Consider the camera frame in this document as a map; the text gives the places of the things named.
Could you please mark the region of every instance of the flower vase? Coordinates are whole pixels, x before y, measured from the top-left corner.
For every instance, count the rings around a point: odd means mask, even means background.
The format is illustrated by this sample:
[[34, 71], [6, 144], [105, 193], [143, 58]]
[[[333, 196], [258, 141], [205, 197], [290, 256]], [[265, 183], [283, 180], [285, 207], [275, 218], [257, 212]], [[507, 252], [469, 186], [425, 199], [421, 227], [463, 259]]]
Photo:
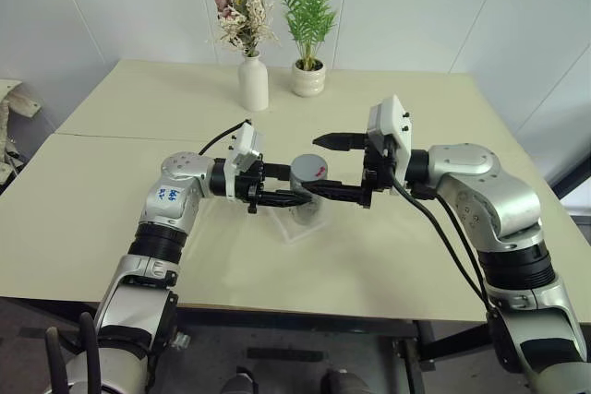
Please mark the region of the flower vase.
[[269, 106], [269, 76], [259, 58], [258, 51], [251, 56], [245, 54], [238, 67], [240, 104], [249, 111], [262, 111]]
[[292, 65], [292, 91], [301, 97], [316, 96], [324, 91], [326, 66], [316, 60], [315, 69], [304, 71], [302, 59]]

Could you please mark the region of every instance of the potted plant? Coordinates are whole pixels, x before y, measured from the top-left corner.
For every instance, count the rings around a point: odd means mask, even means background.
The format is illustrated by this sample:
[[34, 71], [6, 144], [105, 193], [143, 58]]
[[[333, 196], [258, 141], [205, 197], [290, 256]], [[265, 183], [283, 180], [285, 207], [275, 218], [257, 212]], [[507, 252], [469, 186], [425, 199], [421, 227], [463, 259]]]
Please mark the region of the potted plant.
[[292, 66], [294, 93], [314, 96], [324, 90], [326, 66], [316, 58], [326, 35], [334, 27], [336, 11], [330, 0], [281, 0], [287, 8], [285, 19], [300, 58]]
[[267, 67], [259, 60], [257, 45], [264, 39], [276, 39], [269, 27], [264, 0], [214, 0], [218, 24], [222, 29], [220, 41], [244, 55], [238, 67], [242, 106], [249, 111], [269, 106]]

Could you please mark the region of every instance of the white wall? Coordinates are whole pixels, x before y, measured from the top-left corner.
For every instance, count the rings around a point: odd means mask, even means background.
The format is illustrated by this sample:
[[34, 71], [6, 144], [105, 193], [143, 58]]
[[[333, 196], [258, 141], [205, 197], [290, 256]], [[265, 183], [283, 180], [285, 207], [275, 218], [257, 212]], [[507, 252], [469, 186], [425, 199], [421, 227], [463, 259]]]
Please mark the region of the white wall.
[[[329, 67], [470, 72], [551, 180], [590, 150], [590, 0], [332, 0]], [[32, 153], [122, 57], [232, 64], [212, 0], [0, 0], [0, 77], [44, 103], [12, 122]], [[279, 3], [271, 66], [296, 58]]]
[[561, 202], [569, 214], [591, 216], [591, 178], [581, 183]]

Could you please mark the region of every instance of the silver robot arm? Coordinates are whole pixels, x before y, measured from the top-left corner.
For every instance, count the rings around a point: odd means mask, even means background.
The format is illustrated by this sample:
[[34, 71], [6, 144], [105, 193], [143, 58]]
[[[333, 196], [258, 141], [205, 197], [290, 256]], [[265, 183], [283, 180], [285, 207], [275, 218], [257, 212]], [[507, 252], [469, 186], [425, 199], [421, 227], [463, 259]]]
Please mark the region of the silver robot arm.
[[439, 194], [460, 218], [484, 270], [493, 304], [488, 325], [501, 365], [524, 373], [536, 393], [591, 392], [585, 340], [564, 282], [550, 263], [536, 193], [478, 145], [411, 150], [409, 117], [393, 96], [372, 108], [367, 133], [318, 137], [314, 143], [327, 149], [364, 151], [361, 186], [334, 181], [303, 186], [365, 208], [373, 192], [398, 194], [396, 183], [406, 183], [416, 198]]
[[[103, 392], [144, 393], [155, 369], [153, 357], [175, 337], [177, 296], [171, 288], [199, 202], [211, 195], [213, 165], [213, 159], [192, 152], [176, 153], [162, 164], [135, 241], [121, 257], [94, 318]], [[70, 360], [66, 372], [69, 392], [86, 393], [87, 353]]]
[[[247, 202], [248, 212], [256, 212], [256, 205], [309, 202], [309, 195], [263, 190], [265, 176], [289, 180], [289, 166], [262, 162], [262, 137], [251, 125], [242, 124], [233, 139], [226, 159], [178, 152], [163, 162], [161, 177], [139, 217], [135, 240], [121, 257], [94, 318], [102, 392], [146, 392], [157, 356], [169, 344], [187, 342], [188, 337], [176, 331], [177, 295], [172, 287], [203, 198]], [[68, 362], [68, 392], [87, 393], [87, 362], [86, 352]]]
[[477, 251], [501, 365], [523, 372], [534, 392], [589, 392], [585, 339], [551, 265], [536, 193], [472, 144], [432, 147], [426, 185], [455, 210]]

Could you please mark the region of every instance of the table surface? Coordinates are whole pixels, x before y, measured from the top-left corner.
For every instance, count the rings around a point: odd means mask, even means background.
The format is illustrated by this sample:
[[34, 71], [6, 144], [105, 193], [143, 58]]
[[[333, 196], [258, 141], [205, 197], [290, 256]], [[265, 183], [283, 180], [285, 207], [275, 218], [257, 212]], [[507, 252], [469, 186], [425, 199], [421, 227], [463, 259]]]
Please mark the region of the table surface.
[[[286, 89], [287, 71], [271, 69], [270, 76], [271, 107], [251, 115], [265, 133], [267, 161], [318, 153], [330, 178], [358, 184], [360, 152], [327, 151], [310, 140], [363, 131], [369, 107], [393, 91], [411, 112], [415, 148], [472, 141], [493, 149], [538, 192], [555, 268], [579, 319], [591, 322], [591, 248], [470, 77], [332, 71], [321, 96], [301, 99]], [[198, 151], [244, 119], [236, 91], [232, 67], [121, 62], [0, 197], [0, 295], [99, 300], [133, 239], [160, 162]], [[225, 147], [211, 155], [224, 156]], [[443, 211], [428, 206], [460, 251]], [[342, 202], [326, 209], [323, 229], [288, 244], [266, 209], [253, 216], [244, 204], [202, 201], [175, 287], [180, 303], [484, 319], [438, 236], [402, 199], [383, 194], [370, 210]]]

